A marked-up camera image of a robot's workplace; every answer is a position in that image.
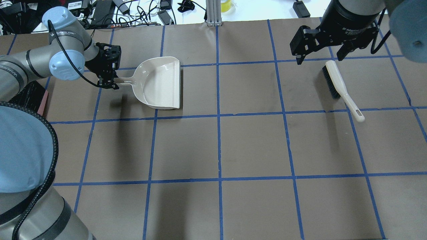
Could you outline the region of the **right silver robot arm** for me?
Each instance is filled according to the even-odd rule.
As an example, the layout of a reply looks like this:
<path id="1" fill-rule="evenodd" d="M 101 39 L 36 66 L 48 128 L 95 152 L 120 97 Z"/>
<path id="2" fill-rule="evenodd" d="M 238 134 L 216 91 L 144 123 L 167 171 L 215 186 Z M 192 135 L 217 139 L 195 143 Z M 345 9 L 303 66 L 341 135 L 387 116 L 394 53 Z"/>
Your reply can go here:
<path id="1" fill-rule="evenodd" d="M 357 49 L 377 53 L 393 35 L 403 56 L 426 63 L 426 7 L 425 0 L 331 0 L 319 26 L 299 27 L 291 54 L 302 64 L 310 53 L 340 46 L 336 56 L 342 61 Z"/>

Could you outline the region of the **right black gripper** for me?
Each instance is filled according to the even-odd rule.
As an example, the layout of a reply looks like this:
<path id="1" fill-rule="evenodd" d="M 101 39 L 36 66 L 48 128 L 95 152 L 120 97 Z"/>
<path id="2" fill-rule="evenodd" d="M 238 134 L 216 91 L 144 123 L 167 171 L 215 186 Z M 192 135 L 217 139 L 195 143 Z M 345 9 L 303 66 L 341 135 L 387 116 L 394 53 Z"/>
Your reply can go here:
<path id="1" fill-rule="evenodd" d="M 366 48 L 378 36 L 374 21 L 383 9 L 382 0 L 332 0 L 318 27 L 298 28 L 290 41 L 291 54 L 301 65 L 307 55 L 323 47 L 342 45 L 337 60 L 343 61 L 349 53 Z"/>

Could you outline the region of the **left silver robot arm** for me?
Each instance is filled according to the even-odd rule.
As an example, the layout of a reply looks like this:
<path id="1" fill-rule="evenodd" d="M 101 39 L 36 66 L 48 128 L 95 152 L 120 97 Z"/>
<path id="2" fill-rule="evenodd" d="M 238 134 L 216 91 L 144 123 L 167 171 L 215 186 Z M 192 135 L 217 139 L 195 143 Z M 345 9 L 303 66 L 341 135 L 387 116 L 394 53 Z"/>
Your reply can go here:
<path id="1" fill-rule="evenodd" d="M 59 144 L 55 129 L 38 111 L 12 102 L 31 82 L 95 73 L 96 88 L 119 89 L 121 48 L 93 43 L 63 6 L 47 10 L 42 22 L 48 44 L 1 56 L 1 239 L 94 240 L 95 236 L 52 187 Z"/>

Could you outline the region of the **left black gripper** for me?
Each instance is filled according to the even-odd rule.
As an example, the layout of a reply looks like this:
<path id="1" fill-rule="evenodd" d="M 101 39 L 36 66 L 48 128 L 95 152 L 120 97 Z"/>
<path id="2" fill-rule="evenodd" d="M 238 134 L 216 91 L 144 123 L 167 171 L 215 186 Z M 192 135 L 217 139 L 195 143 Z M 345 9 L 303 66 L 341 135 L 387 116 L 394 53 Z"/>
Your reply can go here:
<path id="1" fill-rule="evenodd" d="M 96 43 L 95 46 L 98 47 L 98 54 L 87 62 L 87 69 L 98 77 L 95 86 L 118 90 L 119 86 L 114 79 L 118 78 L 116 70 L 121 61 L 121 46 L 106 43 Z"/>

